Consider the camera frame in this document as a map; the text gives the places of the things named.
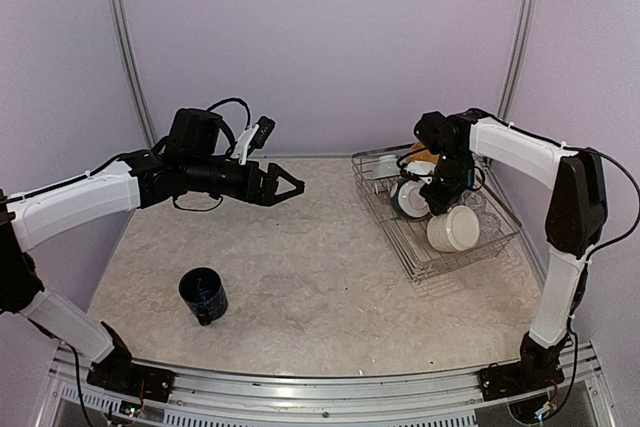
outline wire basket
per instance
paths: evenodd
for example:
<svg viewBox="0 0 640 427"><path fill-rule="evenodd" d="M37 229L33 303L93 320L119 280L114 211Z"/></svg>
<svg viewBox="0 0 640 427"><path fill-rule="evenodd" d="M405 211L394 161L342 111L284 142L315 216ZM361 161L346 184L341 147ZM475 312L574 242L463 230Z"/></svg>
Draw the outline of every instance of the wire basket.
<svg viewBox="0 0 640 427"><path fill-rule="evenodd" d="M480 240L469 250L438 252L427 240L431 215L407 220L395 212L390 191L401 177L374 180L371 170L380 156L395 154L400 157L411 145L359 152L351 157L358 192L387 235L409 278L422 281L498 255L520 233L522 225L487 185L477 192L465 192L460 201L471 207L480 220Z"/></svg>

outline lavender wall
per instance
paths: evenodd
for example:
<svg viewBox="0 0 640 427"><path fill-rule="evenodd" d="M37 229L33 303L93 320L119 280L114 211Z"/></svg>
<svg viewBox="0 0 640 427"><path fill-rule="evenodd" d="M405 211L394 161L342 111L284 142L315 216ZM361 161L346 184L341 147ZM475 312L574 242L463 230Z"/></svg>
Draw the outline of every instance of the lavender wall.
<svg viewBox="0 0 640 427"><path fill-rule="evenodd" d="M640 4L638 0L537 0L510 120L620 160L640 179ZM516 210L546 258L549 195L506 168L499 171ZM610 218L604 238L624 231L637 209L628 181L605 169ZM640 235L594 256L578 311L625 426L640 418Z"/></svg>
<svg viewBox="0 0 640 427"><path fill-rule="evenodd" d="M268 152L411 139L426 110L496 110L520 0L125 0L158 132L177 106L246 98ZM227 107L234 127L241 109Z"/></svg>
<svg viewBox="0 0 640 427"><path fill-rule="evenodd" d="M107 0L0 0L0 187L29 190L141 147ZM34 252L50 286L88 306L125 215ZM26 425L55 342L0 316L0 425Z"/></svg>

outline marble tabletop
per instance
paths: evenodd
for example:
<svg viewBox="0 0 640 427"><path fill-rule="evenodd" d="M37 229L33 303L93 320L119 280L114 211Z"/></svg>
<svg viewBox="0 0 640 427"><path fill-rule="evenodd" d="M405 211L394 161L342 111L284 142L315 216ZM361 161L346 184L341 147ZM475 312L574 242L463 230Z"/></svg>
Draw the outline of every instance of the marble tabletop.
<svg viewBox="0 0 640 427"><path fill-rule="evenodd" d="M227 372L385 375L517 357L540 298L517 239L417 285L358 197L350 160L277 162L305 180L304 195L271 208L226 199L209 213L170 202L137 211L91 315L136 357ZM208 327L178 295L198 266L220 274L229 299Z"/></svg>

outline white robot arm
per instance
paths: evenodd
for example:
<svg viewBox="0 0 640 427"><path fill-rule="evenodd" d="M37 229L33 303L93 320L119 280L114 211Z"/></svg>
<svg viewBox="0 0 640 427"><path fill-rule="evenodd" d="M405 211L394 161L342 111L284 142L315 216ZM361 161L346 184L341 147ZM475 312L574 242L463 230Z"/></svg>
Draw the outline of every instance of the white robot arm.
<svg viewBox="0 0 640 427"><path fill-rule="evenodd" d="M28 255L46 240L116 212L146 208L189 191L213 198L231 196L271 206L299 195L304 183L276 164L260 170L247 156L262 148L275 122L262 117L238 142L222 117L200 109L177 112L157 148L121 154L93 172L28 193L0 191L0 312L20 313L43 332L59 338L94 363L88 382L127 395L166 401L173 374L131 363L119 336L66 298L45 288ZM225 155L214 155L219 131L228 138ZM279 179L293 190L277 194Z"/></svg>
<svg viewBox="0 0 640 427"><path fill-rule="evenodd" d="M584 294L589 256L607 218L600 155L565 148L479 109L449 117L424 114L414 133L425 149L440 154L432 181L420 190L435 215L445 213L471 187L473 155L509 165L552 190L545 223L549 268L520 361L482 369L479 377L485 400L560 384L564 376L559 354L568 340L569 319ZM411 176L406 170L403 175Z"/></svg>

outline black cup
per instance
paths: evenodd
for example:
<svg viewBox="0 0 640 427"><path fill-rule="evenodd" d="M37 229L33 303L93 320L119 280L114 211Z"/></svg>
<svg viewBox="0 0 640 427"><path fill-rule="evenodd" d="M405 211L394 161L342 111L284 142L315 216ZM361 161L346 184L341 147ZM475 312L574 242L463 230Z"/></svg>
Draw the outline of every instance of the black cup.
<svg viewBox="0 0 640 427"><path fill-rule="evenodd" d="M206 267L184 274L178 291L200 325L209 325L219 319L229 307L220 276Z"/></svg>

